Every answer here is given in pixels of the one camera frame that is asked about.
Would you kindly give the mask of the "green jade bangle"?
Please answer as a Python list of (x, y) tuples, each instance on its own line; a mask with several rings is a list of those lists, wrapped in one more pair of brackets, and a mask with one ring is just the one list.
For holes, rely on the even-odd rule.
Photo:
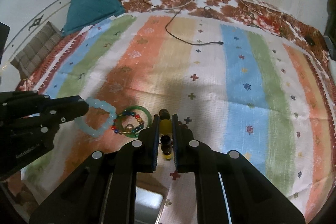
[[(136, 125), (129, 123), (123, 125), (123, 121), (133, 118)], [(123, 109), (113, 120), (111, 130), (115, 134), (124, 135), (128, 138), (136, 139), (140, 131), (146, 129), (152, 124), (150, 112), (143, 106), (134, 105)]]

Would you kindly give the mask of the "striped colourful bed sheet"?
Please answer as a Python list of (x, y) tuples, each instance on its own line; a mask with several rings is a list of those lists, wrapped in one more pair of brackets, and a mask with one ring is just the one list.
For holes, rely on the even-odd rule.
[(142, 119), (166, 108), (215, 151), (242, 153), (307, 221), (335, 184), (334, 83), (298, 38), (134, 13), (66, 37), (19, 88), (140, 106)]

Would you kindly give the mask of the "teal folded cloth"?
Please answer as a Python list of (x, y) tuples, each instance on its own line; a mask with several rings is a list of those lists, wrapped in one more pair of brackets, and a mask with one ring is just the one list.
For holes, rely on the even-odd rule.
[(108, 17), (125, 13), (120, 0), (71, 0), (63, 35), (80, 31)]

